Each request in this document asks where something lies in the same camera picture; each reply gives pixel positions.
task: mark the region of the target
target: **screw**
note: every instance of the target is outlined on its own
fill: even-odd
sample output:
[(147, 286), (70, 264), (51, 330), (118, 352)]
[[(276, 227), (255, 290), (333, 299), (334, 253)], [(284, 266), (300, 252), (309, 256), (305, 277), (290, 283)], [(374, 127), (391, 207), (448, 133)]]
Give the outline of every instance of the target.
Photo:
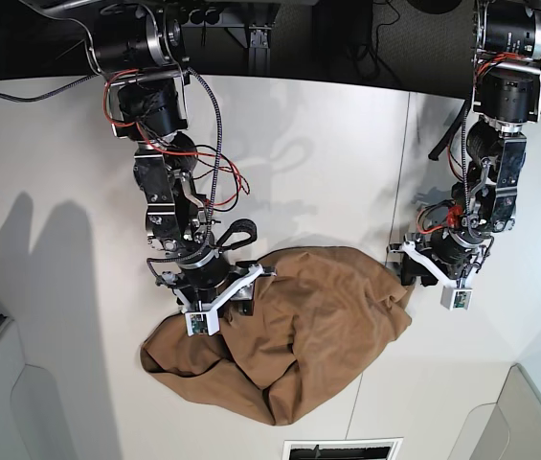
[(167, 251), (173, 251), (176, 249), (176, 241), (175, 240), (165, 240), (164, 241), (164, 249)]

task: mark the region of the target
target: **white tabletop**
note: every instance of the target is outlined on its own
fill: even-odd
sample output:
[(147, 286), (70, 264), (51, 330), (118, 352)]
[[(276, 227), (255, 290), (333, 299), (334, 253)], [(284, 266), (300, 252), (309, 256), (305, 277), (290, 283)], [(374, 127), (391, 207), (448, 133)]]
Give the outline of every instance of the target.
[[(32, 95), (67, 80), (0, 82), (0, 90)], [(385, 261), (387, 243), (414, 218), (414, 197), (450, 188), (445, 157), (431, 163), (426, 155), (457, 101), (295, 80), (208, 80), (224, 152), (253, 191), (222, 216), (258, 225), (259, 240), (242, 258), (347, 244)], [(56, 377), (81, 460), (271, 460), (286, 439), (379, 437), (405, 438), (400, 460), (446, 458), (468, 412), (497, 399), (509, 365), (541, 350), (533, 340), (541, 337), (540, 123), (526, 130), (517, 225), (497, 239), (470, 311), (446, 311), (437, 288), (419, 287), (412, 327), (362, 379), (292, 426), (181, 400), (138, 361), (140, 344), (175, 302), (147, 272), (145, 257), (156, 254), (132, 176), (135, 145), (112, 136), (101, 85), (92, 80), (42, 103), (0, 101), (0, 309), (15, 318), (26, 361)], [(188, 135), (211, 144), (211, 104), (196, 83), (187, 95)], [(232, 180), (221, 183), (229, 196)]]

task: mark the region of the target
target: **air vent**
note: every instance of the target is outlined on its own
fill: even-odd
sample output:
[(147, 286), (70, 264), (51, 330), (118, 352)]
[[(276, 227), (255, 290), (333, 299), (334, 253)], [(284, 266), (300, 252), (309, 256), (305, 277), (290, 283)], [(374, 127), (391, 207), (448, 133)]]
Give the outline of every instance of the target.
[(396, 460), (402, 438), (285, 441), (282, 460)]

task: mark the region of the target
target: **crumpled towel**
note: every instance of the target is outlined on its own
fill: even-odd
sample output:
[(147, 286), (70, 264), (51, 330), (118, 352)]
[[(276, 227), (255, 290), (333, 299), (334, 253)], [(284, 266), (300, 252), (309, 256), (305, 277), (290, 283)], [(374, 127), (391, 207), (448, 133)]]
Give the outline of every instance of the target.
[(343, 390), (411, 324), (409, 292), (348, 247), (298, 247), (260, 260), (253, 316), (226, 312), (220, 332), (187, 336), (183, 315), (144, 343), (143, 368), (193, 403), (269, 425), (293, 424)]

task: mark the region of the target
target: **robotic arm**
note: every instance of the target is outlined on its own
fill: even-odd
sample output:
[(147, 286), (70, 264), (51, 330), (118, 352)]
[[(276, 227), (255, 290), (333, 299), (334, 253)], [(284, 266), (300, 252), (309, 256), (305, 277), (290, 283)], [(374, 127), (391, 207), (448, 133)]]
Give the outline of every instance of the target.
[[(253, 282), (273, 270), (253, 262), (230, 265), (224, 253), (253, 242), (255, 224), (241, 219), (214, 239), (214, 197), (221, 160), (221, 121), (209, 86), (191, 68), (177, 20), (177, 10), (163, 2), (136, 0), (21, 0), (53, 19), (78, 22), (86, 33), (89, 64), (106, 77), (106, 116), (119, 137), (138, 144), (135, 178), (147, 199), (149, 244), (165, 258), (148, 259), (158, 285), (173, 290), (183, 306), (190, 334), (218, 330), (219, 309), (244, 301), (251, 313)], [(490, 255), (494, 235), (515, 223), (517, 186), (526, 157), (525, 123), (541, 113), (541, 0), (478, 0), (474, 14), (472, 92), (440, 144), (440, 152), (462, 131), (461, 173), (451, 197), (417, 216), (417, 231), (391, 252), (402, 254), (404, 285), (418, 277), (425, 286), (443, 285), (442, 304), (467, 310), (474, 275)], [(204, 86), (217, 116), (213, 186), (207, 198), (195, 189), (192, 172), (199, 162), (187, 129), (185, 85), (193, 76)], [(480, 114), (466, 133), (469, 110)], [(441, 225), (426, 221), (443, 211)], [(248, 238), (231, 245), (235, 233)], [(175, 262), (179, 273), (155, 271), (153, 264)]]
[[(517, 185), (526, 159), (521, 130), (525, 123), (537, 122), (541, 111), (541, 1), (480, 0), (474, 29), (471, 100), (445, 136), (446, 144), (430, 154), (438, 160), (461, 127), (461, 174), (456, 174), (461, 177), (450, 199), (422, 209), (417, 231), (389, 247), (402, 254), (402, 284), (410, 285), (416, 277), (424, 286), (440, 281), (440, 302), (450, 310), (468, 309), (473, 276), (489, 256), (494, 235), (515, 223)], [(466, 136), (470, 106), (480, 116)], [(445, 221), (425, 227), (439, 210)]]
[[(249, 219), (232, 223), (218, 240), (212, 227), (222, 127), (219, 106), (209, 85), (191, 68), (176, 19), (177, 11), (156, 2), (72, 0), (46, 7), (42, 0), (27, 2), (53, 19), (78, 22), (87, 35), (86, 51), (92, 70), (106, 78), (104, 112), (114, 134), (138, 145), (134, 177), (147, 200), (147, 241), (164, 257), (149, 258), (147, 265), (158, 286), (172, 289), (185, 314), (189, 335), (215, 334), (219, 316), (228, 302), (241, 314), (253, 314), (253, 288), (259, 276), (274, 274), (272, 267), (254, 261), (230, 264), (227, 251), (257, 239)], [(217, 147), (212, 157), (210, 196), (195, 189), (193, 171), (200, 152), (182, 131), (188, 128), (187, 107), (181, 103), (190, 77), (209, 94), (217, 119)], [(229, 170), (242, 180), (233, 163)], [(235, 234), (244, 240), (228, 243)], [(176, 263), (180, 271), (155, 270), (154, 264)]]

